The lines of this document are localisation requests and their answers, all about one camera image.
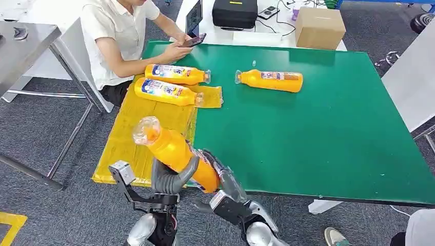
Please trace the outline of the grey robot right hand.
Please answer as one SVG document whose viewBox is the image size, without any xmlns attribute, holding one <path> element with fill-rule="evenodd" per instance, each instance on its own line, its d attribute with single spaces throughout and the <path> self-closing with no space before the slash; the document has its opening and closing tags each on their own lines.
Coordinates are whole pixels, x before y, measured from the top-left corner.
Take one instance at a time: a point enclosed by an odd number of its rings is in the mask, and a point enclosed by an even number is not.
<svg viewBox="0 0 435 246">
<path fill-rule="evenodd" d="M 202 155 L 212 165 L 218 178 L 221 189 L 208 202 L 195 200 L 194 206 L 202 213 L 213 213 L 221 217 L 246 217 L 250 215 L 245 206 L 248 201 L 245 190 L 236 180 L 233 171 L 223 165 L 209 150 L 201 150 Z"/>
</svg>

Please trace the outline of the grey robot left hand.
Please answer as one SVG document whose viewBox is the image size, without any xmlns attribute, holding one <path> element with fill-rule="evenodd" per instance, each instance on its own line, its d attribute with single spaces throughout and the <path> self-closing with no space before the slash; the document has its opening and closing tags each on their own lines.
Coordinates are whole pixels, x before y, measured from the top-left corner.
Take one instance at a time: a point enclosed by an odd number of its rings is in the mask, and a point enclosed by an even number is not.
<svg viewBox="0 0 435 246">
<path fill-rule="evenodd" d="M 200 158 L 192 156 L 188 164 L 179 172 L 173 171 L 158 159 L 153 159 L 151 187 L 162 194 L 176 195 L 192 178 L 199 166 Z"/>
</svg>

